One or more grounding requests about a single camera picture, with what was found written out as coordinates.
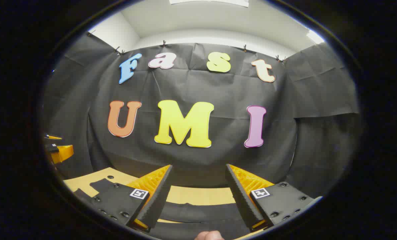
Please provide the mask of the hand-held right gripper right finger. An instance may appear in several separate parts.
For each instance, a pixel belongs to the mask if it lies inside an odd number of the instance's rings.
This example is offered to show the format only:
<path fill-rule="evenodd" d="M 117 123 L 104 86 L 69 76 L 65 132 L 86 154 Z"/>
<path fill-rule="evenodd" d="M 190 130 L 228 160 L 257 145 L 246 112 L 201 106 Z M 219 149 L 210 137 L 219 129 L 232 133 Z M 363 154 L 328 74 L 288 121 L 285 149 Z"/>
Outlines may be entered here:
<path fill-rule="evenodd" d="M 225 177 L 251 232 L 290 220 L 322 199 L 322 196 L 312 198 L 286 181 L 271 183 L 231 164 L 226 164 Z"/>

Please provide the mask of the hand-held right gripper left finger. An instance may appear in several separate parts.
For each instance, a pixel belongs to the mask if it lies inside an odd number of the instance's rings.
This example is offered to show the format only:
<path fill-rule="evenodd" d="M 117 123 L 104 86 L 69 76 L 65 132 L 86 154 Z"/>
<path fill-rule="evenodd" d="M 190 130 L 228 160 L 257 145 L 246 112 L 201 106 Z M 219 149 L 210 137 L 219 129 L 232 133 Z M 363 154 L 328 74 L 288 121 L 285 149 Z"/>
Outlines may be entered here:
<path fill-rule="evenodd" d="M 92 182 L 98 194 L 88 197 L 88 206 L 119 225 L 149 232 L 165 206 L 172 168 L 166 165 L 128 184 Z"/>

